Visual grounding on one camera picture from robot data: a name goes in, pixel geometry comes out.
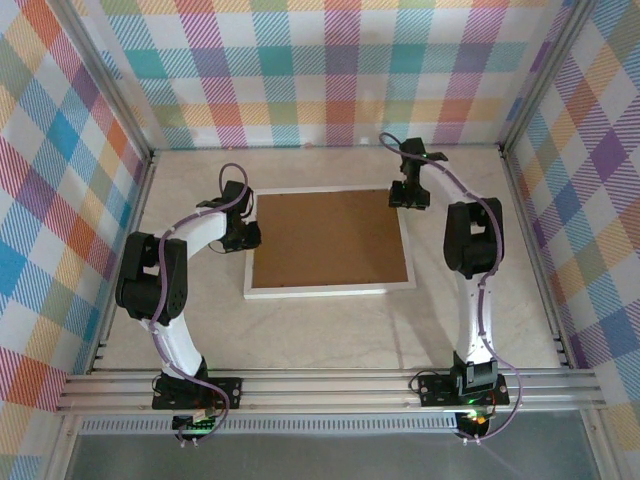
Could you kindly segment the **colourful plaid backdrop panel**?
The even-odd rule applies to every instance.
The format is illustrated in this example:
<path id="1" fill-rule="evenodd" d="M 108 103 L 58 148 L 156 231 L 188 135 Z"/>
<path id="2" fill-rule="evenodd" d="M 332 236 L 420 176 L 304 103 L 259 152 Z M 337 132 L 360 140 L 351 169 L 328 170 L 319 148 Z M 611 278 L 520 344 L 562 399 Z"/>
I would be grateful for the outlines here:
<path id="1" fill-rule="evenodd" d="M 143 161 L 47 0 L 0 0 L 0 478 L 96 338 Z"/>
<path id="2" fill-rule="evenodd" d="M 560 321 L 640 452 L 640 0 L 592 12 L 514 153 Z"/>
<path id="3" fill-rule="evenodd" d="M 572 0 L 71 0 L 157 149 L 490 144 Z"/>

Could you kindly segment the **aluminium side rail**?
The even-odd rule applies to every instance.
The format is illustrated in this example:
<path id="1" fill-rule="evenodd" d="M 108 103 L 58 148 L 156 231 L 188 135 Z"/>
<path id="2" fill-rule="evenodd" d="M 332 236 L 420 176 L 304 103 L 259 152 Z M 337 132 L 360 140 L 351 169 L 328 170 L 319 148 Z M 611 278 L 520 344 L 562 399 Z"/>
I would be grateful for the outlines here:
<path id="1" fill-rule="evenodd" d="M 158 155 L 158 152 L 151 151 L 149 158 L 145 160 L 144 166 L 141 171 L 141 183 L 134 197 L 131 214 L 124 229 L 124 242 L 126 241 L 126 237 L 133 231 L 137 230 L 140 226 L 141 219 L 144 214 L 144 209 L 149 197 L 150 189 L 154 180 Z M 103 296 L 103 302 L 101 303 L 101 313 L 99 319 L 95 323 L 95 329 L 91 337 L 91 342 L 89 343 L 87 355 L 80 368 L 81 374 L 91 374 L 93 372 L 94 363 L 97 359 L 101 358 L 99 350 L 107 344 L 109 339 L 110 331 L 117 311 L 117 305 L 115 302 L 115 291 L 119 266 L 125 249 L 124 242 L 117 250 L 113 277 L 109 281 L 108 289 Z"/>
<path id="2" fill-rule="evenodd" d="M 498 152 L 500 154 L 506 181 L 513 198 L 520 230 L 523 234 L 527 255 L 529 257 L 529 262 L 531 264 L 547 323 L 551 331 L 559 363 L 564 368 L 575 369 L 576 366 L 571 345 L 566 341 L 559 307 L 556 302 L 554 292 L 552 291 L 551 283 L 546 275 L 541 250 L 526 210 L 524 196 L 518 185 L 513 162 L 510 160 L 509 154 L 504 146 L 498 145 Z"/>

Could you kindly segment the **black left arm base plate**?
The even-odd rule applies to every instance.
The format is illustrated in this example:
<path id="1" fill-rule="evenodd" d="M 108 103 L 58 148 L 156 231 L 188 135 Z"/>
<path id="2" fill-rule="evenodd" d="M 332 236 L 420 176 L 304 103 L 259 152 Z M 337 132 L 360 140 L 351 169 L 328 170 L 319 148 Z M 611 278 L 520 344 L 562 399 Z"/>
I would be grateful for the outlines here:
<path id="1" fill-rule="evenodd" d="M 205 382 L 222 390 L 230 401 L 231 409 L 238 409 L 242 394 L 240 377 L 210 377 Z M 154 393 L 151 407 L 153 410 L 198 410 L 225 408 L 220 393 L 189 380 L 170 377 L 162 373 L 152 382 Z"/>

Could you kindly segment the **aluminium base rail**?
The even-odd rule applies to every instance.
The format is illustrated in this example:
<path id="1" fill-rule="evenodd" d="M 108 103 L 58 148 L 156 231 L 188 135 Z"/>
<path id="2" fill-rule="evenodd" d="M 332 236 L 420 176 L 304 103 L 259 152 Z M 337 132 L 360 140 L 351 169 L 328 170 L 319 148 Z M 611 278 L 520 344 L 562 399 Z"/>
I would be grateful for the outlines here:
<path id="1" fill-rule="evenodd" d="M 415 413 L 422 407 L 411 370 L 239 370 L 241 414 Z M 60 414 L 149 414 L 154 373 L 98 371 L 70 377 L 58 401 Z M 504 375 L 510 401 L 498 412 L 600 409 L 605 400 L 590 370 L 525 369 Z"/>

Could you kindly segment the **aluminium corner post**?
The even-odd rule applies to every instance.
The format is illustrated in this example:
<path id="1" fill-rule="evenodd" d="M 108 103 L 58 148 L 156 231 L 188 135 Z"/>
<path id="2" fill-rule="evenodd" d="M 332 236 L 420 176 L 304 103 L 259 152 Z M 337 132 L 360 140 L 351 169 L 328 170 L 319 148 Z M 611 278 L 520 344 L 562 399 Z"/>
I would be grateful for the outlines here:
<path id="1" fill-rule="evenodd" d="M 535 110 L 541 104 L 597 3 L 598 0 L 572 0 L 571 9 L 565 21 L 557 28 L 558 34 L 538 62 L 539 68 L 535 72 L 531 86 L 522 96 L 513 120 L 508 124 L 508 129 L 498 142 L 502 153 L 513 150 L 525 133 Z"/>
<path id="2" fill-rule="evenodd" d="M 99 50 L 94 45 L 71 0 L 46 0 L 46 2 L 60 22 L 63 30 L 70 37 L 87 71 L 104 95 L 114 115 L 120 121 L 123 130 L 143 158 L 143 161 L 149 163 L 153 158 L 153 149 L 145 139 L 113 75 L 104 63 Z"/>

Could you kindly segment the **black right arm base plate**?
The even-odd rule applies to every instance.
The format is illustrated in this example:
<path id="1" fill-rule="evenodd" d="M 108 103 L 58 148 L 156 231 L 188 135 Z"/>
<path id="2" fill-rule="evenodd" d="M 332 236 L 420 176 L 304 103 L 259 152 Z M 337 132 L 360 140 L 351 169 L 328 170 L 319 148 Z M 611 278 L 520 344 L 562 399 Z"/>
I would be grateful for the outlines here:
<path id="1" fill-rule="evenodd" d="M 502 374 L 498 375 L 494 387 L 483 387 L 478 391 L 461 394 L 451 376 L 434 370 L 422 370 L 409 380 L 408 387 L 419 397 L 422 407 L 484 407 L 510 404 L 508 388 Z"/>

